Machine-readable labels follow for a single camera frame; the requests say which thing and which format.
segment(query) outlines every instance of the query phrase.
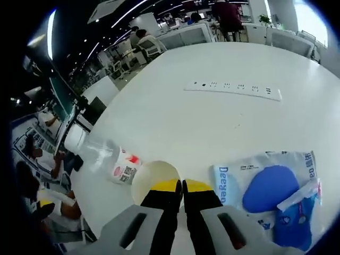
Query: blue object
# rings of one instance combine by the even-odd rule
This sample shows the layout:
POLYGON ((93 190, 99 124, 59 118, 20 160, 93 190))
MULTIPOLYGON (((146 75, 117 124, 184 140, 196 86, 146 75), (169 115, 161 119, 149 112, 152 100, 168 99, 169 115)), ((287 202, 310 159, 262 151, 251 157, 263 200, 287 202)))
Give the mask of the blue object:
POLYGON ((284 212, 277 211, 274 225, 274 242, 283 247, 295 247, 307 251, 312 243, 310 220, 317 194, 304 198, 288 207, 284 212))
POLYGON ((236 178, 227 172, 228 167, 214 166, 215 193, 224 206, 239 208, 241 190, 236 178))
POLYGON ((254 214, 273 211, 298 189, 298 181, 288 167, 266 167, 249 184, 242 199, 243 207, 254 214))

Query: potted plant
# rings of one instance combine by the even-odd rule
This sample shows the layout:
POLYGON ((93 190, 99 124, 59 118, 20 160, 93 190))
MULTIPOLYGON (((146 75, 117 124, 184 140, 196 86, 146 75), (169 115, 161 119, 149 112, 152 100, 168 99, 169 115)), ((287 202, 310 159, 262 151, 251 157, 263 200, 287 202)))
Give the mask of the potted plant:
POLYGON ((259 21, 266 27, 271 23, 270 18, 264 14, 259 16, 259 21))

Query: round table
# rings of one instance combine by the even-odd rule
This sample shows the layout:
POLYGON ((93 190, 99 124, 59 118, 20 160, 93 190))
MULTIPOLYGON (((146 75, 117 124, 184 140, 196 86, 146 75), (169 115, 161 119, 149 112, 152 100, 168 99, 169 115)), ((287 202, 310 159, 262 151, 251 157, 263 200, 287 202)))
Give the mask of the round table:
MULTIPOLYGON (((214 42, 169 50, 126 85, 90 135, 110 138, 144 162, 164 160, 181 178, 210 185, 213 164, 264 151, 313 150, 323 188, 323 231, 339 212, 340 80, 283 49, 214 42), (193 80, 277 88, 282 101, 184 91, 193 80)), ((71 180, 97 237, 133 204, 130 186, 114 184, 86 164, 71 180)))

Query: person in red shirt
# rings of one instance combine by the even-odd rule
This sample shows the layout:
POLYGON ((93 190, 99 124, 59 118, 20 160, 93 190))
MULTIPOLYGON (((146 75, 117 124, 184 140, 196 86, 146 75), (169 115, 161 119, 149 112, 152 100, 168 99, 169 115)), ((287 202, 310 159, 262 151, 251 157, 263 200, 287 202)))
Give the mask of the person in red shirt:
POLYGON ((217 0, 212 6, 212 14, 219 22, 220 30, 227 41, 230 41, 228 32, 233 33, 236 41, 235 32, 243 29, 237 6, 224 0, 217 0))

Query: power strip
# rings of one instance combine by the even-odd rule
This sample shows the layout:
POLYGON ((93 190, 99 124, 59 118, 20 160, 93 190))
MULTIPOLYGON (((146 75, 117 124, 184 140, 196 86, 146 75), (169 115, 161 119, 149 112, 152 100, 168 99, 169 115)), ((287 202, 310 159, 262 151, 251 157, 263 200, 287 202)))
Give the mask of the power strip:
POLYGON ((227 83, 227 82, 198 82, 193 81, 185 86, 187 91, 210 91, 224 92, 239 95, 248 95, 254 97, 262 97, 275 101, 281 101, 282 96, 279 89, 269 87, 253 86, 246 84, 227 83))

